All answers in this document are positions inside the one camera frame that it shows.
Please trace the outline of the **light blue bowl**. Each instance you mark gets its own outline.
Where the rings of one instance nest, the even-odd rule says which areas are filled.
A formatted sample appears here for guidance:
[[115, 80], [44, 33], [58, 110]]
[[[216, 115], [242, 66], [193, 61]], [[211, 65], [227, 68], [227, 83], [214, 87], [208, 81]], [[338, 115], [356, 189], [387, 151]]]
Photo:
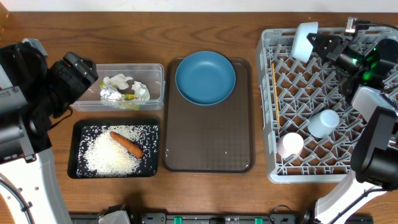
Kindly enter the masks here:
[[293, 58], [307, 63], [313, 50], [313, 45], [307, 35], [318, 32], [318, 22], [301, 23], [295, 33], [291, 54]]

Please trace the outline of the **grey dishwasher rack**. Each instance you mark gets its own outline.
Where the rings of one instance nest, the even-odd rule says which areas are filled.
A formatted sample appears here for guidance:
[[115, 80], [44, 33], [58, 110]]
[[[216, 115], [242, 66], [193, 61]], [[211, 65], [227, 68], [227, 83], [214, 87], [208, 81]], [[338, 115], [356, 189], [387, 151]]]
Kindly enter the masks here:
[[[350, 170], [355, 144], [366, 120], [346, 101], [347, 76], [312, 54], [307, 63], [293, 58], [295, 29], [267, 29], [256, 48], [257, 76], [261, 89], [264, 149], [267, 176], [275, 184], [339, 182]], [[279, 101], [280, 129], [275, 114], [272, 65]], [[309, 119], [326, 109], [340, 117], [338, 127], [326, 138], [308, 131]], [[277, 153], [278, 140], [298, 133], [304, 147], [297, 156]]]

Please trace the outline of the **black tray with rice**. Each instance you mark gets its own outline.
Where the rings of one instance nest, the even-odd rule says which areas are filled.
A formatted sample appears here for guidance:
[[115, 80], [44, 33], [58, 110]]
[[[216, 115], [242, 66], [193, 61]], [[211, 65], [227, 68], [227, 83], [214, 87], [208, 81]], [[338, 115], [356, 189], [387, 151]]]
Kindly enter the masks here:
[[[144, 151], [144, 157], [131, 174], [104, 174], [89, 170], [84, 153], [89, 143], [109, 128], [127, 127], [130, 130], [143, 128], [143, 134], [134, 141]], [[68, 176], [72, 179], [152, 177], [157, 172], [159, 154], [159, 122], [155, 119], [83, 119], [73, 127], [72, 142], [68, 161]]]

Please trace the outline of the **pink cup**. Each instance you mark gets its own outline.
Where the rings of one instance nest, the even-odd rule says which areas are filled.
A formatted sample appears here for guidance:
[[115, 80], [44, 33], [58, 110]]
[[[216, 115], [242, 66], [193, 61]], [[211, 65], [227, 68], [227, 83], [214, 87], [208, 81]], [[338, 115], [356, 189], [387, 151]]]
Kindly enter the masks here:
[[298, 133], [287, 133], [277, 142], [277, 153], [288, 158], [292, 155], [299, 155], [304, 147], [304, 141]]

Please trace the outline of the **pile of white rice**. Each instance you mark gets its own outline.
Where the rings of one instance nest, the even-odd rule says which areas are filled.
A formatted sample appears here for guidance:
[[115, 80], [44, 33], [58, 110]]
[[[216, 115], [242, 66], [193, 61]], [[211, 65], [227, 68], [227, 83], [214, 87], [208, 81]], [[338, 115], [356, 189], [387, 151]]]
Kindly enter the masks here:
[[[142, 151], [138, 158], [111, 137], [117, 133]], [[152, 177], [157, 171], [157, 125], [96, 125], [81, 130], [76, 175], [79, 178]]]

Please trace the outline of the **dark blue plate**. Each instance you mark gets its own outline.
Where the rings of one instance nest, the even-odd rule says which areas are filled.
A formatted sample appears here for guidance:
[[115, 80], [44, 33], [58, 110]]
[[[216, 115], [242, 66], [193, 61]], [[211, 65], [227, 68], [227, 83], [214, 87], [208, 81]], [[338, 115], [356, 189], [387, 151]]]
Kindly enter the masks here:
[[200, 51], [180, 62], [175, 73], [175, 84], [189, 102], [210, 106], [224, 101], [233, 92], [236, 72], [224, 55]]

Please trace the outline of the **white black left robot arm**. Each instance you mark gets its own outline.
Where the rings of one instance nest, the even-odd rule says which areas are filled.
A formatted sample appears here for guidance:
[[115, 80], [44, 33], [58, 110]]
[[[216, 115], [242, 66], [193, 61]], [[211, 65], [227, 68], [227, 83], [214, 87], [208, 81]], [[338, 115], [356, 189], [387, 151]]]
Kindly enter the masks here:
[[16, 223], [71, 223], [48, 132], [98, 79], [89, 58], [46, 58], [37, 39], [1, 47], [1, 196]]

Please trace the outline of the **green snack wrapper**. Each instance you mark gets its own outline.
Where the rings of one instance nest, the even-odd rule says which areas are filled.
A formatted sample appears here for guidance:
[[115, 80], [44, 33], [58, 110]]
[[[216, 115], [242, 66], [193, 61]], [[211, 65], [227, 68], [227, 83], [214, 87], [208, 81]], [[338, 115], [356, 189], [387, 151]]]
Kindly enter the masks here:
[[118, 108], [122, 110], [139, 110], [139, 105], [133, 103], [135, 99], [135, 92], [131, 88], [119, 91], [119, 89], [105, 84], [100, 84], [100, 98], [101, 102], [106, 106]]

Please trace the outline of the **clear plastic waste bin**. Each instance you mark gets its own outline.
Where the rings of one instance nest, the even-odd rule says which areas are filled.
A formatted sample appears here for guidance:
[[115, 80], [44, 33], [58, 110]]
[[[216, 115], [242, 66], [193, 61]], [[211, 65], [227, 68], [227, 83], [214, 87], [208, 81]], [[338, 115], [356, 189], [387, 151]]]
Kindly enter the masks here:
[[161, 110], [164, 105], [164, 67], [158, 63], [114, 63], [98, 64], [99, 79], [74, 103], [72, 107], [77, 111], [135, 111], [122, 110], [106, 106], [101, 102], [100, 84], [104, 77], [114, 77], [120, 73], [127, 77], [133, 77], [128, 81], [131, 88], [135, 81], [146, 85], [150, 92], [147, 101], [133, 100], [139, 105], [139, 110]]

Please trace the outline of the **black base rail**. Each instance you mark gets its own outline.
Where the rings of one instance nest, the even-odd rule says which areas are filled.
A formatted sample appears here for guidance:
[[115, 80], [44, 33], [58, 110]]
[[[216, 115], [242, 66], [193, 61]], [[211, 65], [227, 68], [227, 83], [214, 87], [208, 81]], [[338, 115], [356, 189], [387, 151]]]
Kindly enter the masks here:
[[278, 205], [265, 215], [204, 215], [132, 213], [128, 205], [115, 205], [100, 214], [71, 214], [72, 223], [133, 223], [133, 224], [267, 224], [267, 223], [312, 223], [310, 212], [304, 217], [285, 205]]

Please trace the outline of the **light blue cup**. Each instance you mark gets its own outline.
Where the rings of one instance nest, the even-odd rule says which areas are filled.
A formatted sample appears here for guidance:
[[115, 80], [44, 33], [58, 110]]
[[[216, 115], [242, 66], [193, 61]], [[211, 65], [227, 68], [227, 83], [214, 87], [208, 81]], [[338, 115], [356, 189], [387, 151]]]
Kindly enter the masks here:
[[328, 137], [339, 125], [340, 117], [333, 110], [323, 110], [309, 119], [308, 131], [316, 138]]

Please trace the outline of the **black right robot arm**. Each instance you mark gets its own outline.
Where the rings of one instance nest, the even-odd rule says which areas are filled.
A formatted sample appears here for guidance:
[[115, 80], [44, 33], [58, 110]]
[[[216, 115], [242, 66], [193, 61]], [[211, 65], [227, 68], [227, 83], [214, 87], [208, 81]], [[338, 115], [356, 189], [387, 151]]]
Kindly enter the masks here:
[[348, 76], [343, 85], [351, 106], [366, 120], [350, 160], [350, 171], [305, 214], [304, 223], [345, 223], [370, 200], [397, 190], [397, 106], [383, 79], [397, 65], [397, 41], [380, 40], [368, 54], [353, 50], [348, 39], [309, 33], [317, 55]]

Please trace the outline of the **orange carrot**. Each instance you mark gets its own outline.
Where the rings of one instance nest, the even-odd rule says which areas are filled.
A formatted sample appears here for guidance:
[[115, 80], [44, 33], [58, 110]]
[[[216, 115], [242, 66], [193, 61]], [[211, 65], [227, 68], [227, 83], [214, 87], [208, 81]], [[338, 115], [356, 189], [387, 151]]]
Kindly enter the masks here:
[[134, 157], [136, 158], [143, 158], [144, 152], [142, 151], [141, 148], [139, 148], [137, 145], [135, 145], [132, 141], [129, 139], [125, 138], [124, 136], [111, 131], [110, 136], [118, 142], [120, 145], [122, 145], [128, 152], [130, 152]]

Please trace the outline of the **dark brown serving tray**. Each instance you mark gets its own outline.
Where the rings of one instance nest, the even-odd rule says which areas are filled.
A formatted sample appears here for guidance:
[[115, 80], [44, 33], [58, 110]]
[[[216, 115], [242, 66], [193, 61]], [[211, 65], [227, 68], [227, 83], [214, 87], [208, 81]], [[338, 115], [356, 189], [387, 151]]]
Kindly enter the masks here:
[[164, 166], [172, 172], [245, 173], [255, 162], [252, 71], [232, 58], [233, 92], [221, 103], [200, 106], [178, 91], [175, 74], [181, 58], [167, 69]]

